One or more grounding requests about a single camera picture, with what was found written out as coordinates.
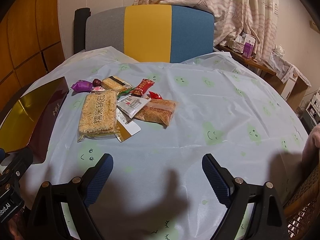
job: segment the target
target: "green snack packet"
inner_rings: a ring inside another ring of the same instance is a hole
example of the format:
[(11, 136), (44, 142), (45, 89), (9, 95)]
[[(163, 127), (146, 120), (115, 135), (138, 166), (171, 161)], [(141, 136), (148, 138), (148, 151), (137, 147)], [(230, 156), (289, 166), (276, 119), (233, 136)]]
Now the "green snack packet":
[(123, 92), (119, 93), (118, 96), (117, 96), (117, 99), (119, 99), (120, 97), (128, 95), (130, 93), (130, 91), (134, 90), (134, 89), (135, 88), (130, 88), (130, 89), (126, 90), (126, 91), (123, 91)]

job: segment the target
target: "screw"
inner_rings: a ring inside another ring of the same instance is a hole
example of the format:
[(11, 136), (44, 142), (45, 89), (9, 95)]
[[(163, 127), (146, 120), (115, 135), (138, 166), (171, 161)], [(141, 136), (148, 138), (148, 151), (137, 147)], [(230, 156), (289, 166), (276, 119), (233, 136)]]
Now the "screw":
[(243, 183), (243, 179), (242, 178), (235, 178), (235, 182), (238, 183), (238, 184), (242, 184)]
[(49, 182), (48, 182), (48, 181), (45, 181), (44, 183), (42, 183), (41, 186), (42, 186), (42, 187), (48, 187), (48, 186), (49, 186)]
[(266, 183), (266, 186), (267, 186), (268, 188), (273, 188), (273, 184), (272, 184), (271, 182), (267, 182), (267, 183)]
[(72, 179), (72, 182), (73, 183), (79, 183), (81, 181), (81, 178), (80, 177), (74, 177), (73, 179)]

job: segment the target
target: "blue gripper pad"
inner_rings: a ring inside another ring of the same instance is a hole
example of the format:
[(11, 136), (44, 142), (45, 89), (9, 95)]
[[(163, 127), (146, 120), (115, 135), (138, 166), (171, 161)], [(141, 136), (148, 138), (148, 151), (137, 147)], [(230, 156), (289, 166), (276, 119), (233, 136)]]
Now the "blue gripper pad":
[(0, 163), (5, 159), (5, 151), (0, 148)]
[(202, 158), (202, 169), (204, 174), (207, 176), (207, 179), (209, 180), (219, 202), (226, 207), (229, 207), (231, 205), (230, 187), (207, 155), (203, 156)]
[(96, 202), (104, 184), (109, 178), (109, 175), (113, 169), (112, 156), (105, 153), (96, 164), (95, 168), (96, 167), (98, 167), (98, 169), (86, 187), (83, 203), (87, 208), (89, 207), (89, 205)]

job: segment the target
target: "purple box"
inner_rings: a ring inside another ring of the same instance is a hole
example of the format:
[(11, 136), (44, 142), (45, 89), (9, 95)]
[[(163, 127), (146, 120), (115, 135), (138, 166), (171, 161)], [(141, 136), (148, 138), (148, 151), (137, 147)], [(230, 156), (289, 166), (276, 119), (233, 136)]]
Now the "purple box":
[(242, 55), (246, 58), (251, 58), (253, 52), (253, 45), (250, 43), (245, 43)]

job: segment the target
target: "pink cloth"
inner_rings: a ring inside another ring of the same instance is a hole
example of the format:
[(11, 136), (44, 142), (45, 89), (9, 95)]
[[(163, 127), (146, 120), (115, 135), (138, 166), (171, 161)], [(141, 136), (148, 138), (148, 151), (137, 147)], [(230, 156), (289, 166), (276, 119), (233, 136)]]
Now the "pink cloth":
[(302, 152), (302, 169), (305, 178), (309, 176), (319, 161), (319, 148), (320, 124), (312, 129)]

